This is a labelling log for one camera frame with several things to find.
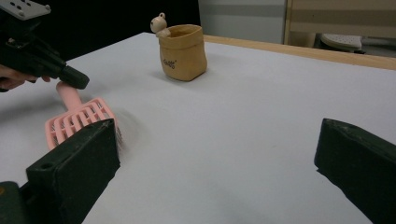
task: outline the human hand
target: human hand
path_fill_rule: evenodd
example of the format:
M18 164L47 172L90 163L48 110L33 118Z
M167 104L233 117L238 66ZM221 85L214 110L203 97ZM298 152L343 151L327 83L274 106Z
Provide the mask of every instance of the human hand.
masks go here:
M45 82L50 82L50 77L42 77ZM0 89L8 91L22 85L25 81L36 82L37 77L24 74L0 64Z

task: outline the fabric storage basket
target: fabric storage basket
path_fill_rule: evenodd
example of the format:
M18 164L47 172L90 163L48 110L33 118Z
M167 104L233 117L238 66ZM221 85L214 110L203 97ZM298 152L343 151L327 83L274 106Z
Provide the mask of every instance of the fabric storage basket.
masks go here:
M203 29L191 24L168 29L168 37L159 37L163 71L171 78L191 81L207 68Z

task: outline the printed logo on basket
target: printed logo on basket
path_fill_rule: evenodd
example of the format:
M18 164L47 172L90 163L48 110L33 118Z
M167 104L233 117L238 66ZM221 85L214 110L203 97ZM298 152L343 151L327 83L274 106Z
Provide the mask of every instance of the printed logo on basket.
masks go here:
M173 61L166 61L166 59L163 59L163 63L168 65L169 67L171 67L172 69L175 69L175 63L177 62L177 60Z

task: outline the white table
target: white table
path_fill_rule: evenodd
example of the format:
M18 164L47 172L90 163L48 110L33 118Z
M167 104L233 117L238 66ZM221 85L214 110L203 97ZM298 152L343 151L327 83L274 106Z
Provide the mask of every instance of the white table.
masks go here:
M396 71L205 43L208 68L165 76L141 34L68 62L91 82L124 138L121 168L84 223L370 223L317 172L323 118L396 143ZM0 94L0 181L26 182L64 112L50 84Z

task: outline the stuffed animal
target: stuffed animal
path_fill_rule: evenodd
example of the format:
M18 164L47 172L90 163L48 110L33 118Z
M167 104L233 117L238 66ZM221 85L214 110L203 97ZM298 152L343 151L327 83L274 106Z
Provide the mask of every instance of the stuffed animal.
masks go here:
M171 32L166 28L167 23L165 20L165 13L160 13L160 15L154 19L151 20L150 23L150 28L151 31L157 36L157 37L168 37Z

